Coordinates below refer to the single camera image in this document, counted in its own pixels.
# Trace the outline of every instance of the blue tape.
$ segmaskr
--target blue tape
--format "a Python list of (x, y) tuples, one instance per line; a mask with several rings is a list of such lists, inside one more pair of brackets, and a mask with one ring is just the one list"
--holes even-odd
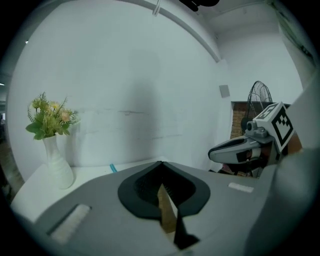
[(116, 172), (117, 172), (117, 169), (116, 169), (116, 167), (114, 166), (113, 163), (110, 164), (110, 168), (111, 168), (111, 170), (112, 170), (113, 173), (116, 173)]

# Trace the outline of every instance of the fan grille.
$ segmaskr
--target fan grille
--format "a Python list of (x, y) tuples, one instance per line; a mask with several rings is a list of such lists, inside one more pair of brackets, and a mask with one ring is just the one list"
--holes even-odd
[(261, 81), (256, 81), (249, 93), (246, 113), (241, 121), (242, 134), (244, 134), (247, 122), (259, 115), (267, 106), (273, 103), (268, 87)]

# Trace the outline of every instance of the white vase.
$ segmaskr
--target white vase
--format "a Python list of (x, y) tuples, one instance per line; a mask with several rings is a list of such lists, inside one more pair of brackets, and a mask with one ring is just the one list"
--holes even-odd
[(74, 182), (74, 174), (68, 162), (61, 156), (57, 146), (57, 136), (44, 138), (47, 165), (50, 175), (59, 189), (67, 189)]

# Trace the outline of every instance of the artificial flower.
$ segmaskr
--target artificial flower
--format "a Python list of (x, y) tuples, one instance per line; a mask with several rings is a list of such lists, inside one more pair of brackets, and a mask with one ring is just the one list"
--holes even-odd
[(70, 115), (68, 111), (63, 111), (61, 113), (61, 120), (64, 122), (68, 122), (70, 120)]

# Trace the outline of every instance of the white label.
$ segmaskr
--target white label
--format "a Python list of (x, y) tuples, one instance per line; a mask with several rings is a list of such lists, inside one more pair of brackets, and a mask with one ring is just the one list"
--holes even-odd
[(232, 188), (232, 189), (235, 189), (235, 190), (240, 190), (240, 191), (243, 191), (243, 192), (247, 192), (247, 193), (251, 193), (252, 191), (254, 191), (254, 188), (252, 186), (244, 186), (244, 185), (237, 184), (237, 183), (234, 183), (234, 182), (231, 182), (228, 185), (228, 187)]

